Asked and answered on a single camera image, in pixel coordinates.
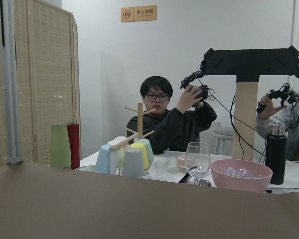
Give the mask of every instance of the person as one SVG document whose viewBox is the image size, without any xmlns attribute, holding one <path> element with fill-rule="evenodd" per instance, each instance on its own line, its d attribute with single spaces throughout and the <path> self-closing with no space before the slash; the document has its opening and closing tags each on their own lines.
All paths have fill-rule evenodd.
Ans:
<svg viewBox="0 0 299 239">
<path fill-rule="evenodd" d="M 173 94 L 173 88 L 166 78 L 147 78 L 141 85 L 140 93 L 146 110 L 156 109 L 143 117 L 143 134 L 154 130 L 146 137 L 154 154 L 167 149 L 185 152 L 188 143 L 199 141 L 199 133 L 209 129 L 217 117 L 208 103 L 201 102 L 202 97 L 196 98 L 200 88 L 192 85 L 186 87 L 172 110 L 166 109 Z M 195 107 L 194 111 L 188 110 L 191 106 Z M 138 117 L 131 118 L 127 128 L 137 131 L 137 122 Z M 132 133 L 127 131 L 127 135 L 131 136 Z"/>
<path fill-rule="evenodd" d="M 274 107 L 269 95 L 267 93 L 258 101 L 259 105 L 266 105 L 266 108 L 257 113 L 256 130 L 265 137 L 270 133 L 272 124 L 283 124 L 288 132 L 287 160 L 299 160 L 299 97 L 296 98 L 298 104 L 292 111 L 292 105 Z"/>
</svg>

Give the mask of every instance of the red thermos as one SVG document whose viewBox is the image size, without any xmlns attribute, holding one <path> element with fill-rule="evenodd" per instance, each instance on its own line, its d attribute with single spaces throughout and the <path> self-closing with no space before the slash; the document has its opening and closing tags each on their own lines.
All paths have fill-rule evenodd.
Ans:
<svg viewBox="0 0 299 239">
<path fill-rule="evenodd" d="M 80 167 L 80 132 L 78 123 L 67 123 L 71 148 L 71 169 Z"/>
</svg>

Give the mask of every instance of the black water bottle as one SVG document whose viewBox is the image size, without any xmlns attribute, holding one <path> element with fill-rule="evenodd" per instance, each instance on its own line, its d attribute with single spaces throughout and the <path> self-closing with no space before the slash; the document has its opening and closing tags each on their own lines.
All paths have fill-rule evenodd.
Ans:
<svg viewBox="0 0 299 239">
<path fill-rule="evenodd" d="M 287 137 L 285 126 L 273 124 L 266 141 L 265 165 L 273 171 L 270 183 L 283 184 L 285 177 Z"/>
</svg>

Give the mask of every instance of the eyeglass frame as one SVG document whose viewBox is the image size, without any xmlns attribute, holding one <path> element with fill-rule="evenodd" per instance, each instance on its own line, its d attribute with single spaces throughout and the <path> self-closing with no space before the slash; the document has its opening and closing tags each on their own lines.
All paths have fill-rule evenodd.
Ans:
<svg viewBox="0 0 299 239">
<path fill-rule="evenodd" d="M 156 96 L 156 98 L 155 98 L 153 101 L 151 101 L 151 100 L 149 99 L 149 95 Z M 161 100 L 160 100 L 160 96 L 167 96 L 167 100 L 166 100 L 166 101 L 161 101 Z M 155 94 L 152 94 L 152 93 L 147 93 L 147 94 L 146 94 L 146 97 L 147 97 L 148 101 L 150 101 L 150 102 L 155 102 L 157 98 L 158 98 L 158 100 L 159 100 L 160 102 L 167 102 L 167 101 L 169 101 L 169 99 L 170 99 L 170 96 L 167 95 L 167 94 L 155 95 Z"/>
</svg>

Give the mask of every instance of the sign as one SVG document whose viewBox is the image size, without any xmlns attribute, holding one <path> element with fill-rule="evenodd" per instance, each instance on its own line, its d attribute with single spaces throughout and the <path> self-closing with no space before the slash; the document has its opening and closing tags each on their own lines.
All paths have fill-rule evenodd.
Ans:
<svg viewBox="0 0 299 239">
<path fill-rule="evenodd" d="M 157 20 L 157 6 L 134 6 L 121 8 L 121 22 Z"/>
</svg>

